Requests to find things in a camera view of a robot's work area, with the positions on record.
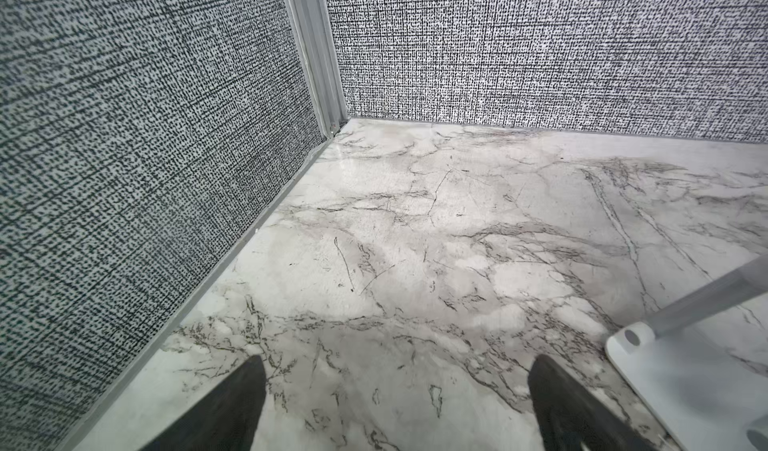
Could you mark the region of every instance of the metal corner post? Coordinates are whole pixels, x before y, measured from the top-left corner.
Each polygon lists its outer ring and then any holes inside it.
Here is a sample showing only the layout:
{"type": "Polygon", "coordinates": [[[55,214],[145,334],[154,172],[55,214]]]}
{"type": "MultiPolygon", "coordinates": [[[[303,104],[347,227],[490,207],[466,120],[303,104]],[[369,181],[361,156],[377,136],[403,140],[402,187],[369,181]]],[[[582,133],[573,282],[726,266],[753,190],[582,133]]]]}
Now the metal corner post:
{"type": "Polygon", "coordinates": [[[320,130],[327,138],[347,120],[326,0],[284,0],[320,130]]]}

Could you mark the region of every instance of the gray woven fabric wall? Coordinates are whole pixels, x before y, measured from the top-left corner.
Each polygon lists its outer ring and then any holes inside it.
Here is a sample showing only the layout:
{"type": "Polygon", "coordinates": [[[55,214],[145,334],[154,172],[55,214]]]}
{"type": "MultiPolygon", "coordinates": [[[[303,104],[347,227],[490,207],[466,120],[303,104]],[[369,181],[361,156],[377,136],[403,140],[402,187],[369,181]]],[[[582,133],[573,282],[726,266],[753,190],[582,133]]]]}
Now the gray woven fabric wall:
{"type": "Polygon", "coordinates": [[[0,448],[52,449],[322,141],[283,0],[4,0],[0,448]]]}
{"type": "Polygon", "coordinates": [[[768,141],[768,0],[327,0],[350,114],[768,141]]]}

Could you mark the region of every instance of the marble surface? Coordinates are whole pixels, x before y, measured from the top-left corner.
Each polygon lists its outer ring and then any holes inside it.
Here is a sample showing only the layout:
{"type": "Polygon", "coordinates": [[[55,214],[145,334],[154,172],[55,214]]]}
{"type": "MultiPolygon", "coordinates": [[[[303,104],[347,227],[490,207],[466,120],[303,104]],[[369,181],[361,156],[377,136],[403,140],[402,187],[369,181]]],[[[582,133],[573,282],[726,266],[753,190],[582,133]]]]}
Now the marble surface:
{"type": "MultiPolygon", "coordinates": [[[[768,146],[351,120],[77,449],[138,449],[255,353],[254,449],[540,449],[539,353],[669,448],[604,340],[767,251],[768,146]]],[[[765,373],[766,325],[701,326],[765,373]]]]}

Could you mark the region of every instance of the gray rod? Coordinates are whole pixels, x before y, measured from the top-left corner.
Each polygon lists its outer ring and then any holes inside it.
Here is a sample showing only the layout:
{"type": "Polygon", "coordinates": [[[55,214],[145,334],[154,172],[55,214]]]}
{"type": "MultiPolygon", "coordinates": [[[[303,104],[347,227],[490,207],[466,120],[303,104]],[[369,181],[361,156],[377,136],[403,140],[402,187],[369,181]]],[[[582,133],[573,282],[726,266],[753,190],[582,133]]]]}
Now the gray rod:
{"type": "Polygon", "coordinates": [[[768,292],[768,254],[726,273],[644,319],[657,337],[768,292]]]}

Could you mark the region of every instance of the marble tabletop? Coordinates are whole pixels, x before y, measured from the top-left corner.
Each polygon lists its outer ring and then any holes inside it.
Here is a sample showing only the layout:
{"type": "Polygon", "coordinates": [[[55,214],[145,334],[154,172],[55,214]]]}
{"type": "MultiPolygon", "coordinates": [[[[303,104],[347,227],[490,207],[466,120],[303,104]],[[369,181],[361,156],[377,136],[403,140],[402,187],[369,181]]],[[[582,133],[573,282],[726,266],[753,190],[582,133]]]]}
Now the marble tabletop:
{"type": "MultiPolygon", "coordinates": [[[[77,449],[138,449],[253,354],[253,449],[541,449],[540,353],[670,448],[604,341],[767,251],[765,145],[354,119],[77,449]]],[[[766,373],[766,325],[700,327],[766,373]]]]}

